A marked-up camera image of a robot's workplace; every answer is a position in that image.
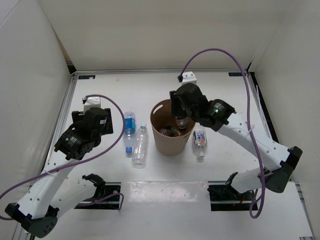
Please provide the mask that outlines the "black label plastic bottle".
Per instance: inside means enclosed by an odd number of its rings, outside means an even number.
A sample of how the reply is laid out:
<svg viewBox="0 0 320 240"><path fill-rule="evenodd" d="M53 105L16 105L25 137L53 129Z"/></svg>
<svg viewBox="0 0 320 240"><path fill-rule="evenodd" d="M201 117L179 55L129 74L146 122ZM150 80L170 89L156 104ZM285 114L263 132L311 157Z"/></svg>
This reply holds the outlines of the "black label plastic bottle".
<svg viewBox="0 0 320 240"><path fill-rule="evenodd" d="M174 119L180 131L185 131L187 129L188 122L189 122L188 117L183 118L181 116L176 116Z"/></svg>

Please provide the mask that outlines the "orange blue label bottle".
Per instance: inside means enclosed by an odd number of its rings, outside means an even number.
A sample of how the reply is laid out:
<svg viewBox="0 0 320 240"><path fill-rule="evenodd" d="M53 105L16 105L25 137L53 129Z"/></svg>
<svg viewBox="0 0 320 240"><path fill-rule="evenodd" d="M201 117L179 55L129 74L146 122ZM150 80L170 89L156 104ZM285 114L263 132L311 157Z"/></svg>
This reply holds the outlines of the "orange blue label bottle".
<svg viewBox="0 0 320 240"><path fill-rule="evenodd" d="M192 132L192 150L199 162L204 160L207 148L208 142L205 128L199 124L196 124Z"/></svg>

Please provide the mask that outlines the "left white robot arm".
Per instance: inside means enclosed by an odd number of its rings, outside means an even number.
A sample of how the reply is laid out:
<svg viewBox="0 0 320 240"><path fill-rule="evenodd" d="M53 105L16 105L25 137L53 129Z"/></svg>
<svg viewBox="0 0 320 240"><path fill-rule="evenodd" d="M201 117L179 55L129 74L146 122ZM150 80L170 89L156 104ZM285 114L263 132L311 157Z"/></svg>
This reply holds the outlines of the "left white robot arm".
<svg viewBox="0 0 320 240"><path fill-rule="evenodd" d="M76 164L83 162L85 154L101 143L102 136L113 133L109 108L92 107L85 112L74 111L71 116L73 123L54 145L54 151L63 156L49 160L24 197L5 208L11 219L37 238L46 237L58 219L80 202L100 200L105 195L106 182L94 173L82 176L69 192L56 194Z"/></svg>

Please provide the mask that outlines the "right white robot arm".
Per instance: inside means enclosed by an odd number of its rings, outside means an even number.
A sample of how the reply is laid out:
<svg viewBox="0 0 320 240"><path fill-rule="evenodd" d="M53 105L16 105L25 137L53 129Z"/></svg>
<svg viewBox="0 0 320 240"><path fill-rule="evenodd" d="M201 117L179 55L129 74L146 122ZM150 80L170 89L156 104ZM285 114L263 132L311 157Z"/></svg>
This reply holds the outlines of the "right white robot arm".
<svg viewBox="0 0 320 240"><path fill-rule="evenodd" d="M224 193L230 200L238 199L249 190L266 188L283 193L303 151L281 145L249 127L234 107L221 99L208 100L200 88L186 83L169 93L172 116L189 117L201 126L235 141L257 157L262 166L243 173L233 173L225 184Z"/></svg>

